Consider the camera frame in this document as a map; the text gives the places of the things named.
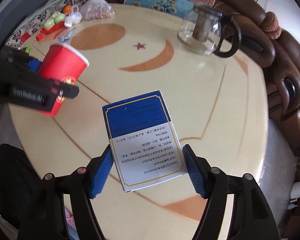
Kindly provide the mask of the red paper cup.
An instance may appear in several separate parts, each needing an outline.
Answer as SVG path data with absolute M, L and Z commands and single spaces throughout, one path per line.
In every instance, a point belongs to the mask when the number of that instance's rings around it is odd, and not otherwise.
M 38 74 L 74 85 L 89 66 L 89 61 L 78 50 L 67 43 L 52 44 L 44 57 Z

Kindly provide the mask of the blue white medicine box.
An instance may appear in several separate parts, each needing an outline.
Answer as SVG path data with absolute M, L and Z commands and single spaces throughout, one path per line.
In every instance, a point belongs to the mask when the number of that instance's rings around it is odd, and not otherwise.
M 102 111 L 125 192 L 186 174 L 180 142 L 161 91 L 107 104 Z

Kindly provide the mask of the pink lined trash bin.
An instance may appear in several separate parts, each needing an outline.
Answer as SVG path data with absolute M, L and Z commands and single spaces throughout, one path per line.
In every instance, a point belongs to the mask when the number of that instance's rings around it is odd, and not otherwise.
M 64 211 L 70 239 L 79 239 L 72 213 L 66 207 Z

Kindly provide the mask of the green bottle cap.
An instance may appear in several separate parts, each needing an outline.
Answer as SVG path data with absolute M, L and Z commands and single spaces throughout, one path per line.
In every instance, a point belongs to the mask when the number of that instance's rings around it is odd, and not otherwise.
M 26 46 L 24 49 L 25 49 L 25 50 L 24 50 L 25 53 L 29 54 L 30 51 L 31 51 L 31 49 L 32 49 L 32 46 Z

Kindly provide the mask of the small blue candy wrappers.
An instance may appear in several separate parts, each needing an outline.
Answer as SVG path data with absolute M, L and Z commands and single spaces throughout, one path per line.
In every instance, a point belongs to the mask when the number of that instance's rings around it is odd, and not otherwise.
M 63 43 L 63 42 L 65 42 L 65 41 L 70 40 L 70 38 L 71 38 L 73 32 L 74 32 L 74 29 L 70 29 L 66 35 L 60 35 L 60 36 L 59 36 L 60 42 Z

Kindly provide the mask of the red fruit tray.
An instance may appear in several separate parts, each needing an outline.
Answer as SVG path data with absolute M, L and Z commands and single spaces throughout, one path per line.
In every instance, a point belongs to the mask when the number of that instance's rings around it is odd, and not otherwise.
M 61 12 L 55 12 L 51 18 L 49 18 L 40 30 L 40 34 L 36 36 L 37 41 L 41 41 L 44 35 L 53 33 L 64 27 L 65 14 Z

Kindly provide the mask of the small white plastic bag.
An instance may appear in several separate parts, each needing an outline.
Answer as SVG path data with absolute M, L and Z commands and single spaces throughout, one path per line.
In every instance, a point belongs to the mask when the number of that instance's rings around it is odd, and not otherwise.
M 65 17 L 64 26 L 71 28 L 73 25 L 79 24 L 82 20 L 82 14 L 77 5 L 73 5 L 70 14 Z

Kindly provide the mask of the orange fruit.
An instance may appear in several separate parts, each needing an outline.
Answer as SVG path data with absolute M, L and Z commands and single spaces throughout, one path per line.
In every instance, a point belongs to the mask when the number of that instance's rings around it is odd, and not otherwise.
M 67 13 L 69 13 L 69 12 L 71 11 L 71 8 L 72 8 L 72 5 L 68 4 L 68 5 L 66 5 L 66 6 L 63 8 L 62 12 L 63 12 L 64 14 L 67 14 Z

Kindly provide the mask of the plastic bag of nuts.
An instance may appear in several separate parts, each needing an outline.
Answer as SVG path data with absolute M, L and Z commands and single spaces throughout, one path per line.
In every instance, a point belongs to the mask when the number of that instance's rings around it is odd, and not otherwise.
M 106 0 L 89 0 L 81 6 L 79 11 L 85 21 L 109 18 L 115 14 Z

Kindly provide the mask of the white appliance on floor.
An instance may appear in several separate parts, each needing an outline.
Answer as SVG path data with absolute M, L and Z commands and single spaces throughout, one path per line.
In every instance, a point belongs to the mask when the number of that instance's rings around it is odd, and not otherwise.
M 290 202 L 287 206 L 287 210 L 291 210 L 297 207 L 297 200 L 300 198 L 300 181 L 292 185 L 290 190 Z

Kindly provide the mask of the blue floral sofa cover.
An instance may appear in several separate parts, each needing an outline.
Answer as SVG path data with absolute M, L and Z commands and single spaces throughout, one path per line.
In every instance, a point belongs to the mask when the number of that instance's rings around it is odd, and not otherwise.
M 124 0 L 124 4 L 164 12 L 179 18 L 184 18 L 193 8 L 193 3 L 188 0 Z

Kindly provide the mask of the orange round cushion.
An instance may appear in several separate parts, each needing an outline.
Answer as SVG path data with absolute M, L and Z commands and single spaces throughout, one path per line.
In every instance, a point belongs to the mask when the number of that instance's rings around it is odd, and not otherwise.
M 266 13 L 266 17 L 260 25 L 260 28 L 271 40 L 278 39 L 282 33 L 282 29 L 279 25 L 279 20 L 277 16 L 271 11 Z

